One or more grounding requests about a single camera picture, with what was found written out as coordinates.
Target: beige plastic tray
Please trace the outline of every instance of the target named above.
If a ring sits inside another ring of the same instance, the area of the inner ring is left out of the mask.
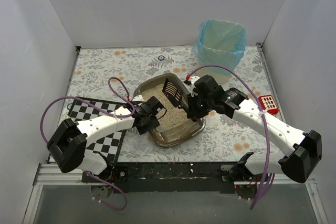
[[[154,88],[159,84],[163,84],[169,78],[179,85],[184,93],[184,99],[186,99],[187,94],[189,94],[188,89],[185,87],[183,82],[173,73],[165,73],[160,76],[156,76],[152,79],[149,79],[138,86],[134,92],[134,96],[141,94],[143,91]],[[175,144],[182,143],[191,137],[200,133],[205,127],[205,119],[198,119],[196,122],[193,122],[191,119],[187,122],[181,124],[180,126],[174,127],[167,131],[158,131],[157,129],[150,130],[149,133],[152,135],[154,141],[157,145],[169,147]]]

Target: checkerboard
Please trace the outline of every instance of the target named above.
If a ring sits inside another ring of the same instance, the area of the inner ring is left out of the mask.
[[[99,107],[102,110],[107,112],[112,112],[123,106],[123,103],[111,102],[111,101],[103,101],[91,98],[83,98],[80,97],[89,103]],[[100,115],[104,115],[100,111],[95,110],[92,107],[87,106],[85,103],[80,101],[74,101],[69,109],[68,116],[72,118],[75,122],[82,120],[94,119]],[[100,153],[107,159],[107,163],[110,165],[115,165],[118,160],[118,156],[120,153],[120,148],[122,145],[122,141],[125,137],[126,130],[117,131],[106,137],[103,137],[97,140],[95,143],[89,145],[87,150],[91,150],[94,153]]]

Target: floral tablecloth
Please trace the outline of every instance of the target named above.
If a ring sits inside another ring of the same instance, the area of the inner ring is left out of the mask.
[[[197,66],[191,46],[164,48],[82,49],[73,72],[68,95],[120,101],[109,89],[111,76],[124,81],[131,94],[143,81],[154,76],[172,72],[185,79],[187,73]],[[270,88],[256,47],[246,47],[245,55],[235,69],[255,91],[256,95],[270,94]],[[118,83],[118,92],[124,93]],[[235,78],[223,85],[224,89],[235,87],[248,93]],[[61,120],[68,113],[66,101]],[[244,153],[266,152],[265,138],[230,118],[212,111],[206,117],[205,130],[194,138],[173,146],[157,146],[149,134],[139,135],[135,129],[127,131],[119,162],[215,162],[237,161]],[[271,152],[279,152],[271,144]]]

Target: trash bag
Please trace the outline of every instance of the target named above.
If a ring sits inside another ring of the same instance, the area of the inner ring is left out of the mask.
[[[198,65],[217,64],[234,70],[244,56],[246,29],[243,25],[218,19],[208,19],[199,27],[199,37],[193,46]],[[220,68],[206,68],[229,77],[230,72]]]

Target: gray wall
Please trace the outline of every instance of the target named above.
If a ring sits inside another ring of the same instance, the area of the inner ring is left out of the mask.
[[[50,0],[70,38],[82,47],[192,44],[205,19],[247,28],[248,43],[265,37],[285,0]]]
[[[316,168],[330,223],[336,223],[336,0],[286,0],[265,41],[265,53],[287,121],[323,140]]]
[[[66,92],[75,47],[49,0],[0,0],[0,223],[21,223],[39,162],[44,108]],[[61,104],[48,115],[51,136]]]

